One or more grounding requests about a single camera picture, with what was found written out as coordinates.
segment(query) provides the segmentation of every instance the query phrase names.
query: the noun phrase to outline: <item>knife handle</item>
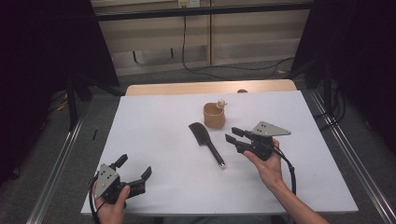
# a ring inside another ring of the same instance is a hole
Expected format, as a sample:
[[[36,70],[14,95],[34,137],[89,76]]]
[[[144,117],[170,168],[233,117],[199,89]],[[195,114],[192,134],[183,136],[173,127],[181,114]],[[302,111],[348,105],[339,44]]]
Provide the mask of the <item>knife handle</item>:
[[[220,156],[220,154],[218,153],[218,151],[216,150],[215,146],[213,146],[212,142],[209,141],[207,143],[207,146],[209,147],[209,149],[212,152],[213,156],[216,158],[216,161],[218,162],[219,166],[221,168],[224,168],[225,167],[225,162],[222,159],[222,157]]]

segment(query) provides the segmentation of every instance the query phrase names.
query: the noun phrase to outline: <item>person's right hand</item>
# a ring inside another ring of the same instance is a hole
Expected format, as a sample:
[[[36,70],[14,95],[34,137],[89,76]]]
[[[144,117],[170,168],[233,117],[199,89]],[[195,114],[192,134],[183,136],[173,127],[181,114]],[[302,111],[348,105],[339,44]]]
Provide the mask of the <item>person's right hand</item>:
[[[279,142],[273,138],[274,145],[279,148]],[[262,161],[252,152],[246,150],[244,155],[256,165],[259,171],[262,183],[271,191],[284,184],[282,177],[282,168],[280,163],[280,157],[272,153],[267,161]]]

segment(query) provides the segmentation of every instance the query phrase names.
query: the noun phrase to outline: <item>electrical outlet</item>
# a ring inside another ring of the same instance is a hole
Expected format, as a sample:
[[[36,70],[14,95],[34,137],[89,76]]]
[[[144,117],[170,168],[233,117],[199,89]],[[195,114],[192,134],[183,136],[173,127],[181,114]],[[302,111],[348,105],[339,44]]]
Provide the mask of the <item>electrical outlet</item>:
[[[188,7],[188,6],[189,6],[189,0],[178,0],[179,8]]]
[[[200,6],[200,0],[190,0],[189,7],[199,7],[199,6]]]

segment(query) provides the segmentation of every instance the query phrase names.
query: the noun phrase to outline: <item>forearm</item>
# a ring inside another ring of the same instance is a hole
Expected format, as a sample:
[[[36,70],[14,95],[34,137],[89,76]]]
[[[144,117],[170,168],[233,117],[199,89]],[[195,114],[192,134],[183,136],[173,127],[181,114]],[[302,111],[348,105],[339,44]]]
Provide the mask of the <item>forearm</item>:
[[[296,223],[329,223],[298,199],[283,182],[277,184],[271,191]]]

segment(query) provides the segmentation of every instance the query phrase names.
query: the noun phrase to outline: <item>cleaver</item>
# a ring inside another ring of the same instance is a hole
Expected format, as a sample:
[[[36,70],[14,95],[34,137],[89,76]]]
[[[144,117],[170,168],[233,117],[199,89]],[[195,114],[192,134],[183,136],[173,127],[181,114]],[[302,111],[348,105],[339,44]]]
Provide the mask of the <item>cleaver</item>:
[[[200,122],[195,122],[189,125],[192,133],[194,134],[195,138],[198,141],[198,145],[207,145],[212,152],[213,156],[216,158],[216,161],[218,161],[218,164],[220,168],[225,168],[225,162],[221,158],[220,154],[216,150],[215,146],[213,146],[212,141],[210,141],[209,133],[207,132],[207,129],[205,126],[200,123]]]

